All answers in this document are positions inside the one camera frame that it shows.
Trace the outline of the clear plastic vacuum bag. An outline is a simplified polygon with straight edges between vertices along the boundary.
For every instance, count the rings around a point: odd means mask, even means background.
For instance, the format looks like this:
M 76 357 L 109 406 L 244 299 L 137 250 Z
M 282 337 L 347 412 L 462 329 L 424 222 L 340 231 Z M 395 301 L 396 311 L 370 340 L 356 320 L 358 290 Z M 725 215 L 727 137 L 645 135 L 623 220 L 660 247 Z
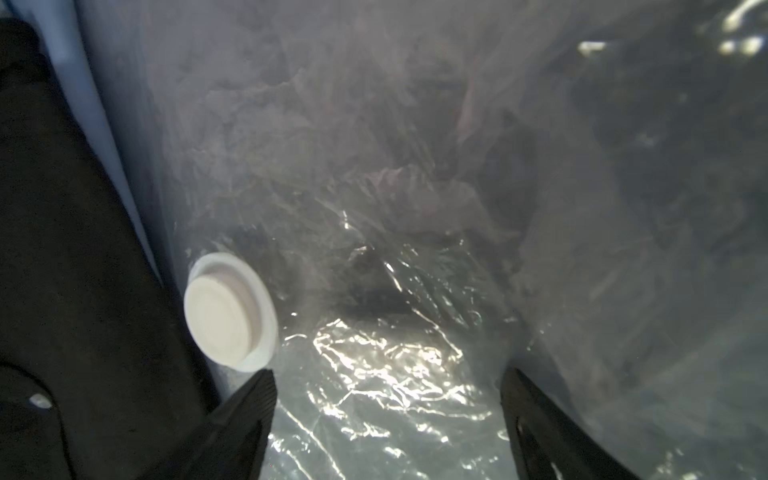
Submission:
M 502 479 L 522 370 L 642 479 L 767 475 L 763 1 L 73 13 L 156 261 L 270 291 L 266 479 Z

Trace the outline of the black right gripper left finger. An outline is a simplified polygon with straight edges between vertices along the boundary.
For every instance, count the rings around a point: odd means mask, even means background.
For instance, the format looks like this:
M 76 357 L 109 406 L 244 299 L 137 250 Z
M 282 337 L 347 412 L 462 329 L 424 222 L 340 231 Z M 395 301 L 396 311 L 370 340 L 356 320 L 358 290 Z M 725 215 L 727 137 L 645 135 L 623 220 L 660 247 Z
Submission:
M 257 479 L 278 391 L 272 371 L 256 372 L 143 479 Z

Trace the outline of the black shirt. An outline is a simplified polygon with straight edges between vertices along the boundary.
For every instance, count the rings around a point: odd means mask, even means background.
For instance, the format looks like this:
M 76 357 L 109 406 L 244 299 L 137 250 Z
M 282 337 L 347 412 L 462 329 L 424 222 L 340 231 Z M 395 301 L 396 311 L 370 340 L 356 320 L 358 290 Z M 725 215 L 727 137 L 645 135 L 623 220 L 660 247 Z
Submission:
M 55 85 L 1 22 L 1 475 L 198 479 L 181 321 Z

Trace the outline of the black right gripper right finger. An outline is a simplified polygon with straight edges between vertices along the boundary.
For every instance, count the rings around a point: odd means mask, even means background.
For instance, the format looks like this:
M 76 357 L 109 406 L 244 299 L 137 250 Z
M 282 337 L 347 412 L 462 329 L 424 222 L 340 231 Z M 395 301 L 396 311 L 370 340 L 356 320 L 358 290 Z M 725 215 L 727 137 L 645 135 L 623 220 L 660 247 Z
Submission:
M 506 369 L 500 394 L 519 479 L 638 478 L 521 370 L 512 366 Z

